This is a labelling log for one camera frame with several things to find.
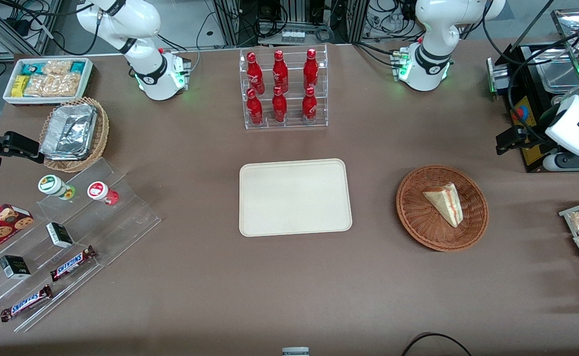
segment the snickers bar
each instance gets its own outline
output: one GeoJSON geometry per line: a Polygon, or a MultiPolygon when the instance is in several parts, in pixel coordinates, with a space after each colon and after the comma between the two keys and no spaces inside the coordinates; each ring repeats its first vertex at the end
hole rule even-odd
{"type": "Polygon", "coordinates": [[[27,308],[30,308],[34,306],[34,304],[48,298],[52,298],[52,289],[50,289],[50,286],[46,285],[45,287],[43,287],[43,289],[41,289],[37,293],[34,293],[28,298],[25,298],[24,300],[19,302],[19,304],[15,304],[14,306],[12,306],[12,308],[2,310],[1,321],[7,322],[12,318],[14,318],[17,314],[26,310],[27,308]]]}
{"type": "Polygon", "coordinates": [[[90,245],[90,247],[82,250],[81,253],[77,254],[73,259],[70,259],[70,261],[65,262],[59,268],[50,272],[50,275],[52,275],[52,282],[58,281],[61,277],[69,274],[93,256],[96,256],[96,253],[90,245]]]}

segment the white box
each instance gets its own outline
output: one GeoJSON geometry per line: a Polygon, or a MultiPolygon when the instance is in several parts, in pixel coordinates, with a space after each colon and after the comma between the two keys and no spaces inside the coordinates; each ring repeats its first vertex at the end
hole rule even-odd
{"type": "Polygon", "coordinates": [[[10,75],[10,80],[6,86],[6,90],[4,90],[4,100],[15,106],[22,106],[22,105],[49,105],[49,104],[60,104],[65,103],[66,101],[70,101],[73,99],[79,99],[83,97],[85,94],[85,90],[88,87],[88,82],[90,81],[90,74],[93,68],[92,61],[84,57],[61,57],[61,58],[32,58],[32,59],[19,59],[13,68],[13,72],[10,75]],[[21,75],[23,66],[34,64],[34,63],[42,63],[49,60],[58,60],[58,61],[74,61],[74,62],[85,62],[85,67],[83,68],[83,72],[81,73],[81,81],[79,81],[79,87],[76,90],[76,95],[74,96],[56,96],[56,97],[13,97],[10,95],[12,91],[12,87],[14,85],[14,79],[16,79],[17,75],[21,75]]]}

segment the small bottle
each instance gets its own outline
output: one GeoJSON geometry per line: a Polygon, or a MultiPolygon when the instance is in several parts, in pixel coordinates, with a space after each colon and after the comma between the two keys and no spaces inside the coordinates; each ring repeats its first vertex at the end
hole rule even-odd
{"type": "Polygon", "coordinates": [[[76,189],[71,185],[63,182],[61,178],[48,174],[39,181],[39,191],[51,195],[58,196],[60,200],[70,200],[76,194],[76,189]]]}
{"type": "Polygon", "coordinates": [[[256,92],[252,88],[248,88],[246,95],[248,95],[246,106],[248,106],[250,121],[254,126],[261,126],[263,124],[263,106],[261,101],[256,97],[256,92]]]}
{"type": "Polygon", "coordinates": [[[88,196],[93,200],[102,201],[106,205],[114,205],[118,202],[118,192],[110,189],[103,182],[93,182],[88,187],[88,196]]]}
{"type": "Polygon", "coordinates": [[[290,78],[288,74],[288,65],[283,59],[283,51],[274,51],[274,67],[272,68],[272,75],[274,75],[274,85],[280,86],[283,93],[290,89],[290,78]]]}
{"type": "Polygon", "coordinates": [[[249,52],[246,57],[248,58],[248,81],[250,86],[256,90],[256,94],[263,95],[263,93],[265,93],[263,70],[261,70],[261,66],[256,63],[256,54],[249,52]]]}
{"type": "Polygon", "coordinates": [[[303,87],[315,87],[318,84],[318,62],[316,61],[316,50],[310,48],[307,50],[307,61],[303,67],[303,87]]]}
{"type": "Polygon", "coordinates": [[[303,122],[306,125],[311,125],[316,120],[316,97],[314,97],[314,87],[309,86],[305,90],[305,97],[303,98],[303,122]]]}
{"type": "Polygon", "coordinates": [[[285,99],[285,95],[283,95],[281,86],[274,87],[272,106],[274,107],[274,120],[279,124],[285,123],[288,117],[288,101],[285,99]]]}

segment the cookie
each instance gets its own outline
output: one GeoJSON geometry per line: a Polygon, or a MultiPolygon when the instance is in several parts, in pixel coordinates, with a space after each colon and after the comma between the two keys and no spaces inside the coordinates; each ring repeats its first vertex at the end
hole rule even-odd
{"type": "Polygon", "coordinates": [[[31,223],[34,222],[34,219],[31,217],[24,217],[23,219],[17,221],[16,223],[14,223],[14,228],[18,228],[19,230],[21,230],[22,228],[25,228],[26,226],[30,225],[31,223]]]}
{"type": "Polygon", "coordinates": [[[0,212],[0,220],[5,221],[6,223],[11,223],[18,216],[19,214],[11,208],[5,208],[0,212]]]}
{"type": "Polygon", "coordinates": [[[13,228],[9,226],[0,226],[0,239],[2,237],[8,236],[12,232],[13,228]]]}

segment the small black box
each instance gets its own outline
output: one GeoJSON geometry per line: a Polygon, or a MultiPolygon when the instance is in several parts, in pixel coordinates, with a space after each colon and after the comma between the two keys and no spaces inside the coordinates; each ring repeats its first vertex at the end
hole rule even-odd
{"type": "Polygon", "coordinates": [[[30,277],[30,270],[25,265],[23,257],[5,255],[0,258],[0,265],[8,278],[26,279],[30,277]]]}
{"type": "Polygon", "coordinates": [[[72,241],[72,237],[67,232],[65,226],[61,225],[57,222],[51,222],[46,225],[48,229],[48,234],[50,235],[50,239],[52,239],[52,243],[55,246],[59,246],[61,248],[68,248],[72,246],[74,241],[72,241]]]}

